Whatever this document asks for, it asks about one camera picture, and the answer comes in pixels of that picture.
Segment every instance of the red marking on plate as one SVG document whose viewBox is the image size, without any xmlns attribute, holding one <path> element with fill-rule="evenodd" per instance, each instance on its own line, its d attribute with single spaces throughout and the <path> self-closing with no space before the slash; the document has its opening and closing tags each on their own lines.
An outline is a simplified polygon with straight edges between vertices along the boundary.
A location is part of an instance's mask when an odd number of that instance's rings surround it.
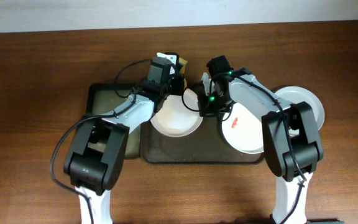
<svg viewBox="0 0 358 224">
<path fill-rule="evenodd" d="M 233 129 L 236 128 L 238 120 L 239 120 L 239 118 L 234 118 L 234 121 L 231 124 L 231 128 L 233 128 Z"/>
</svg>

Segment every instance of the table surface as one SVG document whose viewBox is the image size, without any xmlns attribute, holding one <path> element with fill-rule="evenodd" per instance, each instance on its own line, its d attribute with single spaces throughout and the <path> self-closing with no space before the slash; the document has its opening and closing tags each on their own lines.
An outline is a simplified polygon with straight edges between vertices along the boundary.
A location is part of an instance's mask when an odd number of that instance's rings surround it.
<svg viewBox="0 0 358 224">
<path fill-rule="evenodd" d="M 309 219 L 358 223 L 358 21 L 0 34 L 0 223 L 79 223 L 78 197 L 49 176 L 53 147 L 84 112 L 88 87 L 156 52 L 189 61 L 199 80 L 225 54 L 268 88 L 302 86 L 322 101 L 324 159 L 310 183 Z M 131 68 L 138 80 L 148 65 Z M 58 178 L 69 183 L 58 154 Z M 117 223 L 231 223 L 267 218 L 275 178 L 257 166 L 125 161 L 112 191 Z"/>
</svg>

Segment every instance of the white wall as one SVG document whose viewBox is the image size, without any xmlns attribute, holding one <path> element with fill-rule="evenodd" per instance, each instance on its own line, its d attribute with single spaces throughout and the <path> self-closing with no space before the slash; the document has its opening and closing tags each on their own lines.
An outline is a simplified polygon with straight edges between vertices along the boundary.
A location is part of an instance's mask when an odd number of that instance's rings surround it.
<svg viewBox="0 0 358 224">
<path fill-rule="evenodd" d="M 0 32 L 358 19 L 358 0 L 0 0 Z"/>
</svg>

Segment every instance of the wood grain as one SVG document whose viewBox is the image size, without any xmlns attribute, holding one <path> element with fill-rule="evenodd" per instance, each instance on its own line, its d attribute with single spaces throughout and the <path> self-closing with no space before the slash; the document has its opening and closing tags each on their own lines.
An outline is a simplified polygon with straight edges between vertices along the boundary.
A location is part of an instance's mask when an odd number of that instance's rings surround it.
<svg viewBox="0 0 358 224">
<path fill-rule="evenodd" d="M 126 64 L 178 52 L 197 81 L 225 54 L 268 88 L 305 87 L 323 102 L 325 157 L 310 183 L 309 219 L 358 223 L 358 21 L 0 34 L 0 223 L 79 223 L 78 198 L 49 177 L 52 150 L 85 109 L 88 87 Z M 139 79 L 147 65 L 122 82 Z M 59 153 L 57 172 L 67 144 Z M 219 223 L 266 218 L 275 181 L 257 166 L 125 161 L 112 191 L 117 223 Z"/>
</svg>

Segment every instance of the white plate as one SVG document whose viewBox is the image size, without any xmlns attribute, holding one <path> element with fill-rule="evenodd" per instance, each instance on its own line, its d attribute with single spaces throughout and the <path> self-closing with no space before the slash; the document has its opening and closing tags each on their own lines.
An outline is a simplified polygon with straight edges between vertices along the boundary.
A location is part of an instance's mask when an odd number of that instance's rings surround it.
<svg viewBox="0 0 358 224">
<path fill-rule="evenodd" d="M 227 143 L 238 151 L 249 154 L 264 151 L 262 123 L 239 103 L 234 104 L 229 119 L 222 122 L 222 133 Z"/>
<path fill-rule="evenodd" d="M 300 103 L 303 101 L 307 102 L 311 106 L 311 109 L 313 109 L 317 128 L 320 130 L 320 128 L 323 126 L 325 117 L 323 104 L 321 104 L 320 100 L 312 92 L 302 87 L 288 86 L 277 90 L 275 94 L 283 99 L 291 101 L 292 103 Z M 291 129 L 290 134 L 292 136 L 298 135 L 299 130 Z"/>
<path fill-rule="evenodd" d="M 183 98 L 189 108 L 198 110 L 198 99 L 195 92 L 187 89 Z M 159 133 L 179 138 L 195 131 L 203 118 L 198 112 L 185 108 L 181 96 L 170 95 L 164 101 L 161 110 L 150 121 Z"/>
</svg>

